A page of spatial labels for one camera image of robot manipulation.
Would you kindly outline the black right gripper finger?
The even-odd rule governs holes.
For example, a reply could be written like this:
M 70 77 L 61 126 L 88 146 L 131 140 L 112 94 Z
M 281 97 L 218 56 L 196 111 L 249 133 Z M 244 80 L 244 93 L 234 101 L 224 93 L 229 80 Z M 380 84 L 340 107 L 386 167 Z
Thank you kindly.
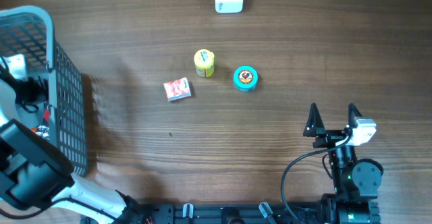
M 305 125 L 303 136 L 305 137 L 317 137 L 325 134 L 325 126 L 321 119 L 318 107 L 316 103 L 312 103 L 308 115 L 308 121 Z
M 348 125 L 351 128 L 354 128 L 356 126 L 356 118 L 357 117 L 362 117 L 362 114 L 356 108 L 354 103 L 350 103 L 348 105 Z

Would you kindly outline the red snack box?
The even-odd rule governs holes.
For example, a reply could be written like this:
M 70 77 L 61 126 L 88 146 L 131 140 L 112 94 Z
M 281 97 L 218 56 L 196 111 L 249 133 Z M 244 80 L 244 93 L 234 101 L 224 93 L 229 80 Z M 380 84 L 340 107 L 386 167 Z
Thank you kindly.
M 168 101 L 176 101 L 178 99 L 183 99 L 192 96 L 187 77 L 166 82 L 163 84 L 163 86 Z

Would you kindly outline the yellow cylindrical container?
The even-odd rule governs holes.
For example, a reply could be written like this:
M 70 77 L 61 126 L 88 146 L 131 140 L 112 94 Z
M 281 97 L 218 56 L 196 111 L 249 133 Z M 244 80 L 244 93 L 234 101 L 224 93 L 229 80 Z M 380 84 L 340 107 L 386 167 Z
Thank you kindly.
M 198 50 L 194 55 L 196 73 L 202 78 L 208 78 L 215 71 L 215 55 L 207 49 Z

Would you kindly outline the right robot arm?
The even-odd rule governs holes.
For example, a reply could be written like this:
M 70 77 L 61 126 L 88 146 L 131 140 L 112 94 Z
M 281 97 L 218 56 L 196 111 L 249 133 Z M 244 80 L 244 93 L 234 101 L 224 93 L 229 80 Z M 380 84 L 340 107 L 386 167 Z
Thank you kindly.
M 317 223 L 381 222 L 375 199 L 381 185 L 383 167 L 373 159 L 357 159 L 355 148 L 367 143 L 377 124 L 364 117 L 354 104 L 348 105 L 348 125 L 342 130 L 326 130 L 316 104 L 310 106 L 303 135 L 314 137 L 314 148 L 328 154 L 335 192 L 324 194 L 317 205 Z

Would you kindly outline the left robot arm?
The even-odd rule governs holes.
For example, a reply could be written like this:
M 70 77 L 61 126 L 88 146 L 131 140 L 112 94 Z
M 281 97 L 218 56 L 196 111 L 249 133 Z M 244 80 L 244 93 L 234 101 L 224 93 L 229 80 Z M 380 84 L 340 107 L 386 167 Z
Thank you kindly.
M 97 223 L 144 223 L 146 212 L 133 198 L 76 175 L 59 149 L 20 122 L 15 104 L 32 87 L 1 68 L 1 198 L 21 211 L 65 208 Z

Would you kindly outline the teal tin can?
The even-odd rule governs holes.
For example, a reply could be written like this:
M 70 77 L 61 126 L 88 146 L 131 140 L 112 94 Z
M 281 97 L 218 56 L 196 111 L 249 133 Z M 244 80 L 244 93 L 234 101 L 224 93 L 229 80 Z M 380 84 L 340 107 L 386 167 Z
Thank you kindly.
M 259 75 L 255 68 L 249 65 L 238 67 L 233 74 L 234 87 L 240 92 L 251 92 L 259 81 Z

